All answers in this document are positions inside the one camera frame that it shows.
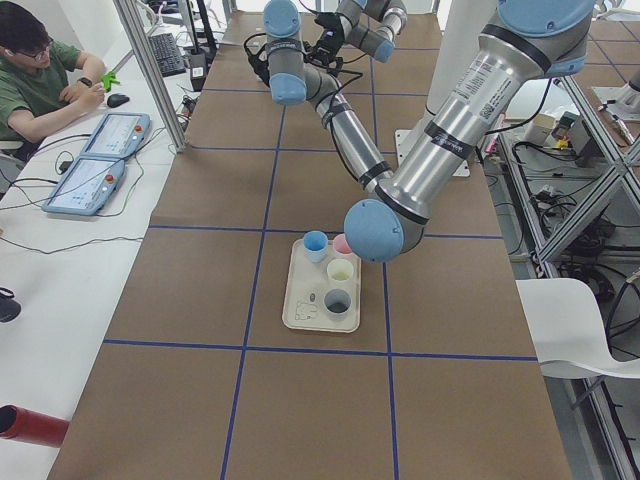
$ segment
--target hand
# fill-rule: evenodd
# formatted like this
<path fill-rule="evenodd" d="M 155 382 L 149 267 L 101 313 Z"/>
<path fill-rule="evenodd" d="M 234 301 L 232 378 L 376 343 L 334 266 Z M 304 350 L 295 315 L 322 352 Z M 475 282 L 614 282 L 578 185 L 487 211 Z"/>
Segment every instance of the hand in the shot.
<path fill-rule="evenodd" d="M 80 98 L 80 95 L 82 95 L 87 90 L 89 90 L 89 87 L 81 82 L 76 82 L 73 85 L 67 85 L 60 92 L 58 100 L 60 100 L 61 102 L 65 101 L 67 103 L 73 103 L 78 100 L 78 98 Z"/>
<path fill-rule="evenodd" d="M 76 103 L 82 108 L 83 113 L 94 111 L 102 102 L 104 102 L 104 88 L 102 88 L 102 84 L 100 83 L 97 83 L 91 88 L 86 88 L 76 100 Z"/>

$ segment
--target small robot arm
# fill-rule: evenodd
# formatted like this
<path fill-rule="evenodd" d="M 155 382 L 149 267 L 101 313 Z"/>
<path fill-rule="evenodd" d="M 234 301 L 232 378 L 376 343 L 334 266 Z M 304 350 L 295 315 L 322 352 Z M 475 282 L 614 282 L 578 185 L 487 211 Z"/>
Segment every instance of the small robot arm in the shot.
<path fill-rule="evenodd" d="M 274 6 L 279 7 L 277 14 L 271 13 Z M 283 38 L 299 41 L 291 35 L 278 37 L 293 28 L 272 27 L 279 22 L 297 22 L 296 35 L 300 18 L 290 0 L 269 2 L 265 30 L 269 34 L 267 51 L 272 52 L 268 53 L 272 96 L 285 105 L 309 101 L 323 127 L 331 131 L 348 169 L 369 195 L 346 215 L 347 241 L 361 258 L 386 262 L 420 242 L 434 198 L 524 82 L 571 75 L 582 69 L 593 0 L 499 0 L 480 33 L 475 59 L 395 173 L 340 93 L 338 80 L 317 66 L 326 67 L 327 61 L 336 57 L 337 42 L 329 41 L 336 36 L 347 43 L 369 37 L 373 46 L 363 51 L 386 61 L 394 48 L 393 38 L 406 22 L 404 5 L 399 0 L 343 0 L 337 12 L 340 25 L 334 22 L 325 27 L 315 55 L 312 49 L 310 60 L 304 63 L 305 53 L 297 44 L 292 46 L 295 42 L 281 49 L 270 48 Z M 382 21 L 381 27 L 375 32 L 361 28 L 360 13 Z M 364 42 L 353 44 L 361 47 Z M 275 77 L 281 74 L 290 80 L 286 82 L 289 86 L 274 85 Z"/>

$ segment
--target keyboard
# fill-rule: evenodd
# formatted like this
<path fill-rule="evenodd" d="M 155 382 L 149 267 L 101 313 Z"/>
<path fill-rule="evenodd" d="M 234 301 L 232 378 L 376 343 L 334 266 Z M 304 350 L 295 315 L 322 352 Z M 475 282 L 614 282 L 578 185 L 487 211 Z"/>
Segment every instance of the keyboard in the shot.
<path fill-rule="evenodd" d="M 184 73 L 187 69 L 182 61 L 182 54 L 170 33 L 161 33 L 149 37 L 151 51 L 158 62 L 163 77 Z"/>

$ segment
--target white table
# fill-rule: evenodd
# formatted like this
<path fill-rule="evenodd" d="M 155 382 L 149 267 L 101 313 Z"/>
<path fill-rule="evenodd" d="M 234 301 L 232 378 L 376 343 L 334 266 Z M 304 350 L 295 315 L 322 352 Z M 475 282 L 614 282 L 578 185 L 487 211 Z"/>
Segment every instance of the white table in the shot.
<path fill-rule="evenodd" d="M 128 49 L 123 34 L 105 56 L 105 63 L 112 67 Z M 124 65 L 117 78 L 122 83 L 115 85 L 113 92 L 125 93 L 131 101 L 113 111 L 149 114 L 151 129 L 146 141 L 163 124 L 135 58 Z M 177 108 L 185 94 L 180 87 L 190 89 L 189 75 L 167 77 L 165 84 Z M 91 133 L 107 110 L 101 107 L 44 144 Z M 45 149 L 33 157 L 20 178 L 58 180 L 54 166 L 60 152 L 68 150 L 75 156 L 85 141 L 74 139 Z M 138 154 L 144 175 L 122 214 L 115 217 L 51 215 L 35 205 L 7 209 L 27 203 L 24 195 L 12 188 L 0 202 L 3 237 L 46 251 L 92 239 L 143 237 L 173 162 L 175 151 L 170 144 L 163 131 Z M 63 154 L 59 161 L 68 159 Z M 100 214 L 121 211 L 141 172 L 135 160 L 128 160 L 125 178 Z M 29 187 L 25 191 L 34 200 L 46 198 L 53 188 L 42 182 L 20 185 Z M 140 241 L 117 240 L 44 255 L 0 242 L 0 286 L 13 290 L 22 305 L 15 320 L 0 324 L 0 405 L 15 404 L 71 419 L 139 246 Z M 2 477 L 45 479 L 57 453 L 54 448 L 2 440 Z"/>

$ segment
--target green t-shirt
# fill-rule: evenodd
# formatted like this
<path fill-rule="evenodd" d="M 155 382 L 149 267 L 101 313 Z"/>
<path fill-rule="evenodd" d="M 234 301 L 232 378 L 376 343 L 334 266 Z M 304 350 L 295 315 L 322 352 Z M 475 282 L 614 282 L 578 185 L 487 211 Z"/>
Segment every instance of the green t-shirt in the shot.
<path fill-rule="evenodd" d="M 67 73 L 76 69 L 80 50 L 54 41 L 51 64 L 31 75 L 0 58 L 0 140 L 24 139 L 7 124 L 14 110 L 30 110 L 34 117 L 53 112 L 67 105 L 58 100 L 69 84 Z"/>

